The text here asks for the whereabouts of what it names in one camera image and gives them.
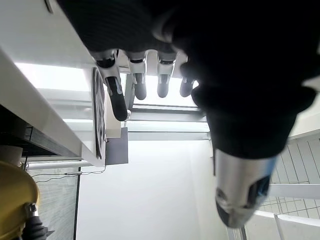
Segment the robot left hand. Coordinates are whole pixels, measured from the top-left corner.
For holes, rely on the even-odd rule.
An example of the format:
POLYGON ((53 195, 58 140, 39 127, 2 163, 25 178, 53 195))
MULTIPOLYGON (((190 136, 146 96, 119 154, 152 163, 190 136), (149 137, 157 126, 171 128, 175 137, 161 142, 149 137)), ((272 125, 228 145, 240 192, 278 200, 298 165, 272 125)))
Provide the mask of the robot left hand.
POLYGON ((196 80, 216 175, 217 212, 241 228, 268 195, 276 157, 320 74, 317 0, 60 0, 97 63, 109 50, 182 52, 196 80))

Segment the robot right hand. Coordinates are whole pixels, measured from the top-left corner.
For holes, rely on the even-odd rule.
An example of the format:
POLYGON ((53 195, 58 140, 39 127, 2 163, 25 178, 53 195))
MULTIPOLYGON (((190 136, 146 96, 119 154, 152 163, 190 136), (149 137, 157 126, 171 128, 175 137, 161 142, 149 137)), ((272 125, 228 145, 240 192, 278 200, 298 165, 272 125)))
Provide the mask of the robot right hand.
POLYGON ((35 203, 26 203, 24 207, 26 211, 26 221, 21 235, 22 240, 46 240, 55 232, 43 225, 35 203))

